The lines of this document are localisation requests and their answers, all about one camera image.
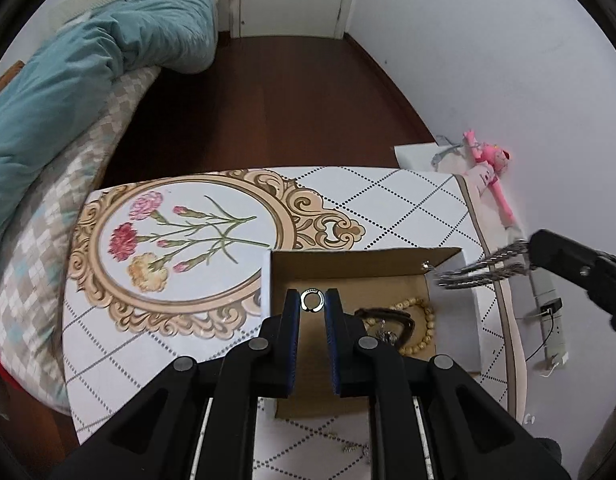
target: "white table top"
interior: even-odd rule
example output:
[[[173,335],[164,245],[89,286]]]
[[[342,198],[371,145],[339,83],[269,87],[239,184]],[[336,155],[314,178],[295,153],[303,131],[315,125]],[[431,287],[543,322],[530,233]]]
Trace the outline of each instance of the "white table top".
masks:
[[[208,226],[216,222],[222,230]],[[454,176],[275,168],[93,192],[76,230],[64,302],[64,362],[80,442],[175,357],[220,357],[257,335],[262,251],[409,246],[461,247],[469,262],[483,255]],[[506,408],[510,345],[494,290],[480,287],[476,295],[476,380]],[[360,447],[342,452],[346,443],[368,441],[367,415],[260,415],[254,478],[370,478]]]

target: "teal blanket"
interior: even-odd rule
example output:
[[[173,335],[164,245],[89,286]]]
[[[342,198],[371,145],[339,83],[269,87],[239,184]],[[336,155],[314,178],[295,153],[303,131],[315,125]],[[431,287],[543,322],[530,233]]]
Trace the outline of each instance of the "teal blanket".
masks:
[[[126,0],[42,46],[0,93],[0,238],[42,168],[97,119],[114,79],[152,65],[201,72],[216,35],[214,0]]]

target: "pink toy leg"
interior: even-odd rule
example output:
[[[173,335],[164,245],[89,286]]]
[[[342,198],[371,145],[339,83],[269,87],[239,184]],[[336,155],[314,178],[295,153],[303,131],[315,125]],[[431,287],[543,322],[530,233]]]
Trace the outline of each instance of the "pink toy leg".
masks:
[[[472,151],[472,156],[474,157],[475,162],[481,162],[482,160],[482,150],[479,148],[477,144],[477,140],[474,138],[474,131],[469,130],[464,133],[464,137],[468,142],[468,147]]]
[[[504,215],[508,218],[508,220],[510,220],[512,224],[515,224],[515,216],[512,214],[512,209],[508,205],[506,197],[504,197],[504,193],[502,192],[501,186],[499,185],[499,180],[496,180],[495,182],[491,183],[490,189],[492,190],[492,194],[495,197],[497,203],[499,204],[499,207],[501,207],[502,211],[504,212]]]

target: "silver ring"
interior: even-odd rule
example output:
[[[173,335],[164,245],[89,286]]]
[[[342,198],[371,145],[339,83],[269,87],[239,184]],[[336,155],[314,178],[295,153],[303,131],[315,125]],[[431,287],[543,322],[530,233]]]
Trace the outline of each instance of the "silver ring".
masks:
[[[308,294],[316,294],[317,296],[319,296],[319,305],[313,308],[310,308],[308,305],[306,305],[306,296],[308,296]],[[319,312],[326,304],[326,298],[324,298],[323,292],[320,291],[318,288],[307,288],[302,292],[300,299],[302,302],[302,310],[305,310],[306,312]]]

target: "cardboard box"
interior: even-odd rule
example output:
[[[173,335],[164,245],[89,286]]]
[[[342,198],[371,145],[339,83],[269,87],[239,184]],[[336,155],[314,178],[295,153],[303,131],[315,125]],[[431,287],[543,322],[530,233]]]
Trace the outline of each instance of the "cardboard box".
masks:
[[[434,283],[434,272],[466,264],[460,248],[399,248],[376,251],[270,251],[261,270],[261,307],[272,316],[283,310],[286,291],[296,288],[339,290],[344,312],[388,307],[407,298],[423,298],[435,314],[431,343],[412,358],[448,354],[467,372],[481,371],[479,309],[474,291],[445,290]],[[415,320],[411,342],[426,333],[423,310],[408,310]],[[366,399],[339,399],[332,391],[330,359],[323,310],[301,312],[294,391],[289,399],[267,403],[278,418],[333,416],[361,412]]]

